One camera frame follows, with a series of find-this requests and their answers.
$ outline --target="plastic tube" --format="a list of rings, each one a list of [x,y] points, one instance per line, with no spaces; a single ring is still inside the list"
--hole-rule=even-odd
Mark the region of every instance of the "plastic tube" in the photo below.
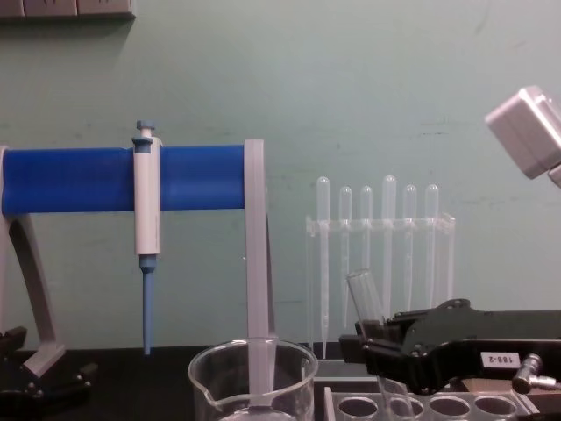
[[[426,266],[426,283],[427,289],[427,305],[431,309],[435,302],[435,258],[437,246],[437,228],[436,222],[438,218],[438,187],[431,184],[425,190],[424,196],[424,213],[429,221],[429,230],[427,231],[427,266]]]
[[[339,219],[341,220],[341,299],[343,303],[343,327],[347,327],[347,311],[349,308],[349,285],[346,277],[350,271],[349,228],[352,219],[352,191],[343,187],[339,192]]]
[[[382,282],[382,308],[384,317],[390,317],[392,301],[392,237],[394,235],[396,180],[384,177],[382,184],[382,220],[384,222],[384,268]]]
[[[369,186],[360,190],[360,219],[362,220],[362,268],[370,269],[370,221],[373,217],[373,194]]]
[[[321,330],[322,356],[325,359],[327,335],[330,328],[330,247],[329,230],[331,220],[330,181],[326,177],[317,179],[316,185],[317,222],[320,239],[321,276]]]
[[[413,294],[413,229],[417,213],[417,189],[409,184],[403,190],[403,219],[405,219],[405,247],[403,261],[403,288],[405,295],[405,310],[411,311],[411,297]]]

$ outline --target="label sticker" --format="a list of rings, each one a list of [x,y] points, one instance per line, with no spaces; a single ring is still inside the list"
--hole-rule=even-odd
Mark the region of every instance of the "label sticker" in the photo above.
[[[481,361],[485,368],[519,368],[518,353],[481,353]]]

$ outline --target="green wall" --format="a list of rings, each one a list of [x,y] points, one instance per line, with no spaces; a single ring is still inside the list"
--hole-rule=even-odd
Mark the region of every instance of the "green wall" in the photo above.
[[[0,142],[129,147],[138,118],[166,145],[265,139],[288,339],[305,339],[304,218],[319,175],[376,195],[386,174],[438,183],[458,219],[457,295],[558,308],[561,192],[527,181],[483,116],[529,84],[561,97],[559,16],[556,0],[138,0],[132,24],[0,27]],[[35,221],[64,341],[140,346],[132,215]],[[162,224],[155,344],[243,336],[243,213]],[[31,326],[13,255],[8,275],[4,327]]]

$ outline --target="glass beaker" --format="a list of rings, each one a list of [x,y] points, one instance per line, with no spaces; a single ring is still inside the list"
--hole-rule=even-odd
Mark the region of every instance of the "glass beaker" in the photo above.
[[[239,339],[189,364],[196,421],[313,421],[317,359],[275,338]]]

